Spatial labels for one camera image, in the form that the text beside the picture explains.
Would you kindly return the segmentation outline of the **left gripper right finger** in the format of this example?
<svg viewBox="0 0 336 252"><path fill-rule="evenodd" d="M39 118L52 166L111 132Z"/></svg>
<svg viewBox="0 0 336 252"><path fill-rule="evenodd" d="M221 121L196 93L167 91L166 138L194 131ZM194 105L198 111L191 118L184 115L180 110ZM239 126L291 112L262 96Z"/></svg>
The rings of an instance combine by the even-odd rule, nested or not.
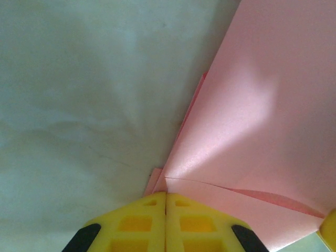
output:
<svg viewBox="0 0 336 252"><path fill-rule="evenodd" d="M244 221L175 193L165 229L165 252L269 252Z"/></svg>

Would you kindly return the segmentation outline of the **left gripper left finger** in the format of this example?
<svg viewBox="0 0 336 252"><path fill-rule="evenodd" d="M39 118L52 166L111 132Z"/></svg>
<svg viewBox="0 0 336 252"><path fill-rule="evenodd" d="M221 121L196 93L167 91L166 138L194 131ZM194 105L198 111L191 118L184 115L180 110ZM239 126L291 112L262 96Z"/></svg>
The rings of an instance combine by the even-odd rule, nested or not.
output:
<svg viewBox="0 0 336 252"><path fill-rule="evenodd" d="M95 217L61 252L166 252L166 193L158 192Z"/></svg>

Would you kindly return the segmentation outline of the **red cloth piece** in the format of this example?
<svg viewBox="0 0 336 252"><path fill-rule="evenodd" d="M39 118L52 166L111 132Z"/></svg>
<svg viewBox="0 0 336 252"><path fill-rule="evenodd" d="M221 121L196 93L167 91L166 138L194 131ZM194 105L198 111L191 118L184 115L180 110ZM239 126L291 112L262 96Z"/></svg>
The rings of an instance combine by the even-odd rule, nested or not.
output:
<svg viewBox="0 0 336 252"><path fill-rule="evenodd" d="M247 222L270 252L336 208L336 0L241 0L154 191Z"/></svg>

